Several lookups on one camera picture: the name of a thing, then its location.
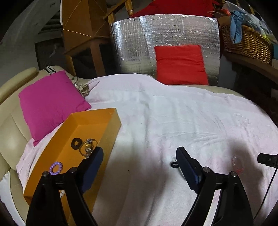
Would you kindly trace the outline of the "red cushion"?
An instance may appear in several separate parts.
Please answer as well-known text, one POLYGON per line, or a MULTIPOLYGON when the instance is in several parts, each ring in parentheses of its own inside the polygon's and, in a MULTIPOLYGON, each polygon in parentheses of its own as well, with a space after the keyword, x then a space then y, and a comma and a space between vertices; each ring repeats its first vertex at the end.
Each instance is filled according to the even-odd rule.
POLYGON ((200 45, 155 46, 156 79, 165 85, 208 85, 200 45))

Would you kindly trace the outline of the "orange cardboard box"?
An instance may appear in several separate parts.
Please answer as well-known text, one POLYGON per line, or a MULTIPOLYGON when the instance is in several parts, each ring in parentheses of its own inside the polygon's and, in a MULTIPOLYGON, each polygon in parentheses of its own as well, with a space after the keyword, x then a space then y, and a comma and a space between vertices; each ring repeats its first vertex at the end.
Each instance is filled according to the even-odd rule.
MULTIPOLYGON (((73 138, 86 141, 88 138, 97 140, 96 147, 103 149, 104 158, 95 180, 84 194, 84 200, 92 214, 105 169, 121 127, 118 112, 114 108, 91 110, 71 114, 47 144, 38 158, 24 191, 24 198, 29 204, 27 225, 47 225, 50 211, 46 210, 45 187, 42 174, 48 171, 51 175, 67 172, 71 167, 77 167, 83 157, 79 150, 71 148, 73 138)), ((59 190, 62 207, 68 225, 76 225, 66 199, 66 192, 59 190)))

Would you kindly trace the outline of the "blue cloth in basket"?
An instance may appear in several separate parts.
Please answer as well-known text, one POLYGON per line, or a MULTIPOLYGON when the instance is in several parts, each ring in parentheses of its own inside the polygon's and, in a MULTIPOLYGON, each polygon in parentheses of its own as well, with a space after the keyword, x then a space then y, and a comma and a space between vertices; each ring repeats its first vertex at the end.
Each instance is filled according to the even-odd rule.
POLYGON ((245 14, 242 11, 233 11, 230 20, 230 39, 233 44, 242 40, 242 23, 245 21, 245 14))

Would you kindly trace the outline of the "wicker basket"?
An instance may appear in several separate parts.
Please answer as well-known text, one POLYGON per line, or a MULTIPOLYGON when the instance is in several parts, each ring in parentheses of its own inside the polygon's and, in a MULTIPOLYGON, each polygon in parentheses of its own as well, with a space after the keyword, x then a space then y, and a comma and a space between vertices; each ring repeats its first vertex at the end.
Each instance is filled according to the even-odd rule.
POLYGON ((242 39, 238 44, 234 44, 230 38, 230 25, 220 27, 224 50, 271 65, 273 57, 272 44, 254 29, 245 25, 242 25, 241 28, 242 39))

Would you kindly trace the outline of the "wooden furniture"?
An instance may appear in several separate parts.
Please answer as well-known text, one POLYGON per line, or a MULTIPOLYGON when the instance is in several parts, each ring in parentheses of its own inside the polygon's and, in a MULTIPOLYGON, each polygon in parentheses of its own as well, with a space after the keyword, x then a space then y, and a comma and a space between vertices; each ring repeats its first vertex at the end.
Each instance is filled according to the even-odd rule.
POLYGON ((132 1, 119 1, 110 8, 106 1, 61 1, 65 56, 71 75, 76 75, 73 56, 86 49, 90 50, 96 76, 106 75, 99 45, 110 40, 110 25, 123 7, 129 16, 134 14, 132 1))

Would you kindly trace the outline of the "thick black hair scrunchie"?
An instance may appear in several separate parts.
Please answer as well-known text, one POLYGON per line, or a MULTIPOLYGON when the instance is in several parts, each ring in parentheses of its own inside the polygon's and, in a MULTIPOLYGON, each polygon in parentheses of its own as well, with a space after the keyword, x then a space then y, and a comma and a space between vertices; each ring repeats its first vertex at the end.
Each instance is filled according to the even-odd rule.
POLYGON ((82 139, 80 139, 80 138, 73 138, 73 140, 71 142, 71 148, 73 150, 78 150, 81 147, 82 144, 83 144, 82 139))

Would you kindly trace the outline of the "beige leather sofa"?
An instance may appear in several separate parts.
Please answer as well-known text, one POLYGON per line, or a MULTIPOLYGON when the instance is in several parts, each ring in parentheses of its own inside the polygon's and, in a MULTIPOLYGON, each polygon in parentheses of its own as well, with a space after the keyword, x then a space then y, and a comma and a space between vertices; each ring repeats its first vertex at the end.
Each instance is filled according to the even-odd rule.
POLYGON ((1 207, 17 225, 25 225, 29 205, 23 197, 16 165, 31 139, 18 94, 49 74, 47 70, 32 67, 1 86, 1 207))

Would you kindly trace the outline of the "silver insulation foil sheet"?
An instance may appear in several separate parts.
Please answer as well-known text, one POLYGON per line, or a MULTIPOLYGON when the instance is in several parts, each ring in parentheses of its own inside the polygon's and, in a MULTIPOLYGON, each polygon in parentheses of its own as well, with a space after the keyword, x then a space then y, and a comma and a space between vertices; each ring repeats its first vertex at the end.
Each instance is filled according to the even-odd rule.
POLYGON ((197 15, 158 14, 128 18, 110 25, 119 69, 156 77, 155 46, 200 45, 210 85, 216 86, 220 70, 217 19, 197 15))

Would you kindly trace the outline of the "white pink towel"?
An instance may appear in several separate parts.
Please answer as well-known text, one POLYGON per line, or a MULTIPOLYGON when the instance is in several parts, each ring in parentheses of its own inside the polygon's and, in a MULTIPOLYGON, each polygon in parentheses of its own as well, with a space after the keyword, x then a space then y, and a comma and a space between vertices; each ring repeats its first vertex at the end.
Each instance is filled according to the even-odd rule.
MULTIPOLYGON (((277 126, 252 101, 190 86, 167 86, 150 76, 118 74, 89 83, 90 110, 115 108, 122 123, 93 215, 100 225, 180 225, 194 202, 178 169, 176 149, 218 173, 240 172, 254 224, 277 202, 272 168, 257 162, 277 153, 277 126)), ((23 186, 58 125, 36 146, 27 143, 16 170, 23 186)))

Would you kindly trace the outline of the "magenta cushion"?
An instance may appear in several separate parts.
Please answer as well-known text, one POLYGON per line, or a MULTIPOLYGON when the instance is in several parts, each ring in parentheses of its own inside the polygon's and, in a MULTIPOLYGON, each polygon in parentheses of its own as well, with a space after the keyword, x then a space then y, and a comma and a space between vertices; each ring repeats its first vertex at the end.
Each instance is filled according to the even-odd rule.
POLYGON ((65 71, 45 76, 24 88, 18 97, 34 146, 70 114, 91 108, 65 71))

